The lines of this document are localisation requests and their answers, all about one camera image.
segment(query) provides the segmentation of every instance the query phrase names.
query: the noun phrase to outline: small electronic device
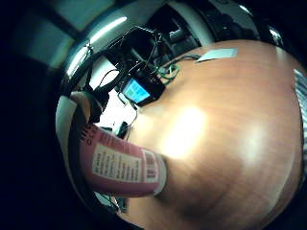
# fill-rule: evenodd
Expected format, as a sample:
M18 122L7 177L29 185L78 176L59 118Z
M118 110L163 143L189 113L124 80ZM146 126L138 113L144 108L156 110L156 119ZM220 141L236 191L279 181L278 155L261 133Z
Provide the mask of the small electronic device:
M138 69L131 73L122 90L125 97L139 106L158 100L165 85L151 72L150 69Z

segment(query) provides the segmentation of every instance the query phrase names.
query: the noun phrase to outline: can label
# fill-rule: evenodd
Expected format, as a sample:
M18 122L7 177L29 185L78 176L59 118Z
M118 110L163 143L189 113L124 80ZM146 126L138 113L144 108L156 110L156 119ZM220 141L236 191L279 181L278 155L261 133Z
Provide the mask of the can label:
M141 182L141 159L97 145L92 172L103 178L122 182Z

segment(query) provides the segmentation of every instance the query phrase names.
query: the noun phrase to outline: red and white can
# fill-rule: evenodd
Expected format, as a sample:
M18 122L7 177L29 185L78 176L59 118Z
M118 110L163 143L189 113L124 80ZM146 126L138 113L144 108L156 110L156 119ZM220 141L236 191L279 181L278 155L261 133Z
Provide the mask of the red and white can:
M80 146L83 175L92 189L114 196L149 196L166 182L161 155L86 125Z

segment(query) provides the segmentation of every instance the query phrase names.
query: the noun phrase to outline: white paper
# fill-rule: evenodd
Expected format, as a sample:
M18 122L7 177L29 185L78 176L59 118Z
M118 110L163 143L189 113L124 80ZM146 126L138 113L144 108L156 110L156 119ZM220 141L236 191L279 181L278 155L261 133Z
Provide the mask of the white paper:
M233 58L236 57L238 53L238 48L229 48L229 49L216 49L210 50L201 56L197 62L210 60L210 59L218 59L218 58Z

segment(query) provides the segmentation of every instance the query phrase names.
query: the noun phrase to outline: dark background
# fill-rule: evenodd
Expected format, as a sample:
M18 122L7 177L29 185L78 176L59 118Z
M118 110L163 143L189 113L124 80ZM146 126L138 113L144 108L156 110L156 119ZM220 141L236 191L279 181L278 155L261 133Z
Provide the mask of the dark background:
M299 50L303 61L307 59L307 8L304 1L240 2L278 25ZM113 217L105 217L106 225L102 225L83 207L60 163L54 128L60 72L11 49L12 33L30 5L31 2L25 1L2 3L0 13L3 115L0 228L115 228L110 226ZM304 192L269 229L307 229L306 213L307 195Z

